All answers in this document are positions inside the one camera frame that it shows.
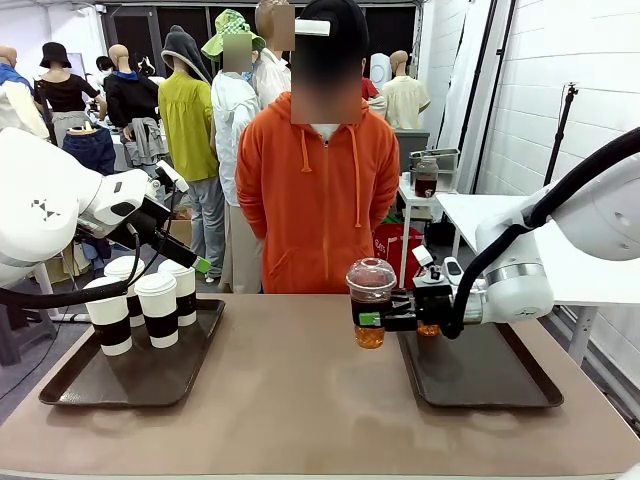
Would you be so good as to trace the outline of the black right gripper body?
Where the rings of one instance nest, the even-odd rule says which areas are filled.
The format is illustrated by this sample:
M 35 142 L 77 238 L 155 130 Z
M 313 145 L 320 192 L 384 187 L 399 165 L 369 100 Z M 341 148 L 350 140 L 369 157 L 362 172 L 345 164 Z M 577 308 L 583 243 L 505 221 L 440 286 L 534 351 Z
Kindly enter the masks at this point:
M 453 290 L 449 285 L 427 285 L 414 289 L 418 331 L 448 331 L 454 323 Z

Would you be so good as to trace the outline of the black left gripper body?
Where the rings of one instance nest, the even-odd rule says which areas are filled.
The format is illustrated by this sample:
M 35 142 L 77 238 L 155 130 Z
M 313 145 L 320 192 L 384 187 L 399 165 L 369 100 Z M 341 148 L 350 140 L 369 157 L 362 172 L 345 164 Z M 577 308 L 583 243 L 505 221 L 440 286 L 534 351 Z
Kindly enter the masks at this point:
M 142 244 L 184 267 L 193 267 L 197 255 L 169 233 L 170 211 L 157 201 L 144 199 L 127 223 L 136 229 Z

